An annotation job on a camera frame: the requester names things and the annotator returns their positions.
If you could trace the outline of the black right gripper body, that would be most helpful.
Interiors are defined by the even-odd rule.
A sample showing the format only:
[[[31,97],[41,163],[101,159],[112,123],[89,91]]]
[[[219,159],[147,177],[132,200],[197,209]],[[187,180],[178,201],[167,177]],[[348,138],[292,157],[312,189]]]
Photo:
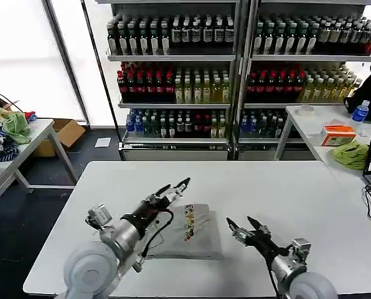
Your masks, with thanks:
[[[271,239],[271,234],[261,230],[251,230],[245,237],[245,245],[255,247],[266,261],[273,261],[275,257],[287,256],[288,249],[277,246]]]

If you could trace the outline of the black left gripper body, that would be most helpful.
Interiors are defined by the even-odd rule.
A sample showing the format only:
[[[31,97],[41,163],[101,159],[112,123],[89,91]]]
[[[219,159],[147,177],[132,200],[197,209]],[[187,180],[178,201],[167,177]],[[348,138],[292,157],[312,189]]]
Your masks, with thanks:
[[[170,201],[166,196],[150,195],[141,201],[140,205],[130,214],[125,214],[122,219],[129,221],[137,230],[146,230],[159,211],[166,209]]]

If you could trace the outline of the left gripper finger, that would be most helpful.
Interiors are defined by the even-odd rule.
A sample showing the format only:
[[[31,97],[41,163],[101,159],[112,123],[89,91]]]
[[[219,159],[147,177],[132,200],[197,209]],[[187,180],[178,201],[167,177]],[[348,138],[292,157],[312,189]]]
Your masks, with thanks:
[[[167,184],[165,185],[164,187],[160,188],[158,191],[156,191],[153,196],[155,198],[163,198],[165,197],[168,192],[171,190],[171,185],[170,184]]]
[[[164,197],[170,204],[178,201],[182,197],[182,193],[187,189],[190,178],[182,180],[179,184],[174,187],[170,187],[164,192]]]

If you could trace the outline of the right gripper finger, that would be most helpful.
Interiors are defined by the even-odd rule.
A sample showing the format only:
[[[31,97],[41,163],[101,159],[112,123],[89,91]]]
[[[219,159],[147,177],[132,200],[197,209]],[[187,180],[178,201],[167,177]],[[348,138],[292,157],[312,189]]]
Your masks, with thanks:
[[[226,218],[228,226],[232,231],[232,236],[235,240],[239,241],[241,244],[246,245],[246,239],[248,237],[248,231],[242,227],[239,227],[233,220],[229,217]]]
[[[271,232],[266,225],[261,224],[256,219],[247,216],[249,223],[252,225],[253,230],[250,231],[254,236],[270,236]]]

